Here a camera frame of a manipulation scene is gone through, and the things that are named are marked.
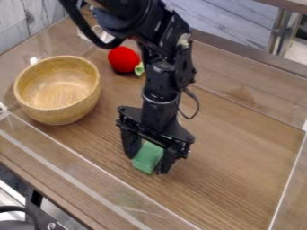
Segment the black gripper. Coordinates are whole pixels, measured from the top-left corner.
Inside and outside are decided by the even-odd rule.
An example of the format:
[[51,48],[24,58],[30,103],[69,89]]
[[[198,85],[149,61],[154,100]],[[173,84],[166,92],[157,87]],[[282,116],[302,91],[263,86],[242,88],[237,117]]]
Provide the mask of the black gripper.
[[143,97],[143,107],[119,106],[117,126],[122,130],[125,154],[130,159],[137,156],[142,139],[163,149],[158,173],[167,173],[177,159],[189,156],[195,137],[178,121],[181,94],[170,101],[157,102]]

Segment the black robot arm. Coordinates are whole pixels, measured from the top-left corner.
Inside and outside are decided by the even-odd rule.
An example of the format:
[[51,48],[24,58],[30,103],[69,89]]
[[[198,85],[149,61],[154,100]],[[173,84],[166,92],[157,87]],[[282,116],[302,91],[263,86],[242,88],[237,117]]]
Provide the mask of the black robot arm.
[[142,51],[147,73],[143,106],[118,108],[125,154],[134,159],[147,143],[158,146],[162,156],[155,160],[154,171],[167,173],[175,162],[190,155],[195,143],[195,136],[178,121],[182,96],[195,97],[189,90],[197,74],[191,27],[162,0],[86,1],[94,6],[101,27],[113,35],[111,42],[99,38],[74,1],[59,0],[90,41],[103,49],[115,49],[126,40],[135,40]]

